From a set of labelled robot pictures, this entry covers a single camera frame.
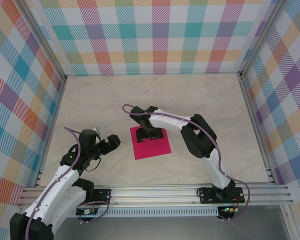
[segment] marble floor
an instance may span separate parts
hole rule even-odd
[[[211,183],[208,168],[192,156],[180,133],[167,131],[171,154],[135,160],[130,128],[137,126],[121,109],[156,106],[181,116],[200,114],[217,135],[228,174],[247,183],[267,182],[262,156],[235,74],[166,74],[70,77],[40,181],[46,186],[77,131],[99,127],[101,138],[116,134],[121,145],[102,157],[82,178],[95,185]],[[89,169],[96,166],[92,161]]]

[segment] red paper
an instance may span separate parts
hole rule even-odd
[[[132,146],[134,151],[134,159],[146,159],[164,154],[170,154],[171,148],[169,144],[168,135],[165,129],[163,131],[163,138],[161,139],[143,139],[142,142],[137,142],[136,131],[140,126],[130,128]]]

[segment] black mounting plate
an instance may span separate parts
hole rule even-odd
[[[213,187],[198,188],[197,194],[200,197],[201,204],[237,204],[237,199],[234,196],[238,198],[239,204],[243,204],[245,202],[244,192],[241,187],[235,187],[232,195],[224,201],[221,201],[216,196],[216,190]]]
[[[93,195],[93,199],[91,200],[91,202],[94,201],[103,201],[103,202],[107,202],[108,204],[110,204],[110,199],[111,199],[111,189],[94,189],[94,195]],[[98,210],[95,212],[91,212],[88,214],[84,214],[82,216],[95,216],[97,214]],[[81,215],[80,212],[78,211],[78,209],[76,210],[76,215]],[[83,221],[90,221],[92,220],[91,217],[82,217],[81,218]]]

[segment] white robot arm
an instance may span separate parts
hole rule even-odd
[[[15,213],[10,219],[11,240],[24,240],[25,235],[31,240],[53,240],[61,224],[80,204],[100,202],[96,199],[98,195],[94,183],[80,178],[80,175],[92,160],[101,160],[100,156],[112,152],[120,145],[117,135],[108,136],[107,139],[108,142],[100,140],[94,130],[86,129],[79,133],[80,146],[73,145],[62,157],[56,174],[42,194],[23,214]]]
[[[182,118],[184,120],[189,120],[191,121],[191,117],[189,116],[178,116],[174,115],[168,112],[164,112],[161,109],[157,109],[154,111],[154,113],[160,113],[160,114],[169,114],[173,115],[179,118]],[[154,128],[161,128],[161,129],[167,129],[171,130],[174,132],[181,132],[182,128],[188,124],[188,122],[184,120],[178,120],[175,118],[163,116],[163,115],[151,115],[149,118],[149,122]],[[225,175],[223,175],[218,166],[218,152],[216,149],[213,149],[212,152],[210,153],[210,157],[202,157],[202,160],[206,164],[206,166],[209,168],[211,179],[212,179],[212,184],[219,188],[219,189],[224,189],[228,186],[230,183],[230,179],[227,178]],[[221,163],[221,168],[222,170],[226,173],[226,169]]]
[[[178,116],[167,113],[155,106],[150,106],[147,110],[135,106],[128,113],[130,118],[142,126],[136,131],[139,144],[143,139],[163,138],[162,129],[181,133],[189,152],[202,159],[210,171],[213,189],[206,189],[205,195],[211,196],[207,200],[215,198],[216,201],[226,202],[230,196],[233,196],[235,189],[238,188],[235,187],[235,182],[226,176],[227,171],[222,162],[220,162],[222,169],[220,171],[219,155],[215,146],[217,135],[201,115]],[[198,132],[199,128],[196,125],[200,126],[209,136],[201,130]]]

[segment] checkered fabric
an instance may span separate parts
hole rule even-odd
[[[62,82],[12,0],[0,0],[0,240],[39,167]]]
[[[241,72],[243,70],[243,68],[244,68],[244,66],[245,66],[245,64],[247,62],[247,59],[250,56],[251,51],[254,49],[254,47],[255,47],[255,45],[257,43],[257,40],[259,39],[260,33],[263,31],[268,18],[271,16],[271,13],[272,13],[275,5],[276,5],[276,2],[277,2],[277,0],[271,0],[271,3],[270,3],[268,9],[265,12],[265,15],[263,16],[262,21],[261,21],[261,23],[260,23],[257,31],[255,32],[255,34],[253,36],[253,39],[252,39],[252,41],[251,41],[251,43],[249,45],[249,48],[248,48],[248,50],[246,51],[246,53],[244,55],[244,58],[242,60],[242,63],[240,65],[240,67],[239,67],[239,71],[238,72]]]
[[[276,175],[289,186],[300,223],[300,0],[287,4],[247,85]]]
[[[76,75],[237,72],[263,2],[40,0]]]

